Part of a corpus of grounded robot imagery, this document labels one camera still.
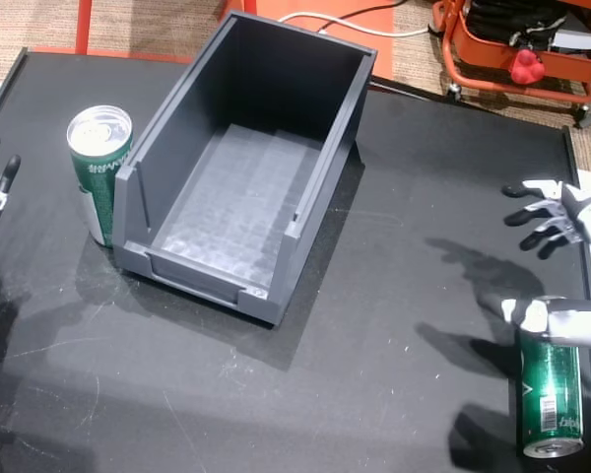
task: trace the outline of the gray plastic bin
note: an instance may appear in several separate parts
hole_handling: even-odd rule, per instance
[[[376,52],[229,14],[116,175],[117,263],[280,323]]]

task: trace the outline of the white cable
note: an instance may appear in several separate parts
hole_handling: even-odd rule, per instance
[[[286,15],[285,17],[281,18],[278,22],[284,23],[288,22],[289,20],[297,17],[309,17],[309,18],[319,18],[320,20],[326,20],[328,22],[338,23],[343,25],[347,28],[352,28],[353,30],[357,30],[358,32],[366,33],[366,34],[374,34],[376,36],[385,36],[385,37],[409,37],[415,36],[417,34],[427,33],[428,29],[423,28],[421,30],[416,30],[415,32],[406,32],[406,33],[388,33],[388,32],[378,32],[377,30],[370,30],[368,28],[360,27],[359,25],[355,25],[354,23],[347,22],[346,20],[342,20],[341,18],[331,17],[330,15],[325,15],[323,13],[313,13],[313,12],[295,12]]]

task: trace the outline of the green can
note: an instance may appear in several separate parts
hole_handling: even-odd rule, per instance
[[[521,333],[523,453],[557,458],[582,449],[578,349]]]
[[[111,105],[83,110],[68,125],[68,145],[92,237],[111,246],[115,176],[129,154],[129,115]]]

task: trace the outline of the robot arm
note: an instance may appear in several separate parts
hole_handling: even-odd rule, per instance
[[[535,218],[547,219],[519,243],[522,250],[543,243],[538,256],[547,259],[561,246],[581,241],[591,244],[591,195],[581,189],[553,180],[528,180],[504,187],[503,193],[514,198],[533,195],[542,199],[504,219],[511,227]],[[480,297],[480,304],[540,339],[591,348],[591,301],[557,297],[504,300],[487,295]]]

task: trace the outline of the black table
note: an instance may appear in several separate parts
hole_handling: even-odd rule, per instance
[[[574,169],[562,133],[370,93],[282,325],[123,274],[88,236],[65,139],[137,134],[182,66],[25,53],[0,105],[0,471],[551,471],[515,457],[513,332],[475,293],[585,296],[577,247],[520,252],[504,182]],[[582,351],[591,471],[591,352]]]

